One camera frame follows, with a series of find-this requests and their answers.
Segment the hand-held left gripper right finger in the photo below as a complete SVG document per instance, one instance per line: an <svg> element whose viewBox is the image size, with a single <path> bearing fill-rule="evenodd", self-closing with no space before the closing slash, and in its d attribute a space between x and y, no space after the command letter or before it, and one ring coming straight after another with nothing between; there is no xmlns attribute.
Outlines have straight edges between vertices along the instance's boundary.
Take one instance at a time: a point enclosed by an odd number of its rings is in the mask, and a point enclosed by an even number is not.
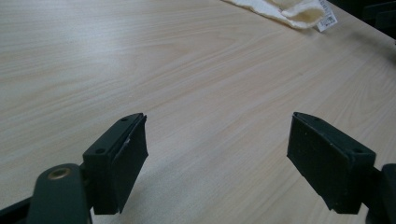
<svg viewBox="0 0 396 224"><path fill-rule="evenodd" d="M323 119L292 115L287 157L329 209L356 214L375 153Z"/></svg>

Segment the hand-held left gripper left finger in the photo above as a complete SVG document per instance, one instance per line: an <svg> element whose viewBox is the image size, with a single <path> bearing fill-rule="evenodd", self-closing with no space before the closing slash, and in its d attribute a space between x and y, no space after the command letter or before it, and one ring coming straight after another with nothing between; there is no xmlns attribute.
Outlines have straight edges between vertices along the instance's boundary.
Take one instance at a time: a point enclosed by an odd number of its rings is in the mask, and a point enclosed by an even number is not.
<svg viewBox="0 0 396 224"><path fill-rule="evenodd" d="M84 153L90 204L96 215L121 213L148 157L145 123L136 113L115 122Z"/></svg>

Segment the white towel with label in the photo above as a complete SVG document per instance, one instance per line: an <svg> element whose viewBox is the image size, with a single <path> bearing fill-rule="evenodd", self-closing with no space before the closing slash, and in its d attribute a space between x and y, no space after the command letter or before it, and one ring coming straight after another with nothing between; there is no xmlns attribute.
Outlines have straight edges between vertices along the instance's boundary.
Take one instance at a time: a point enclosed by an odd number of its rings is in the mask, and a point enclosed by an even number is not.
<svg viewBox="0 0 396 224"><path fill-rule="evenodd" d="M258 15L280 21L294 29L316 26L320 32L335 25L338 20L327 0L223 0L246 8Z"/></svg>

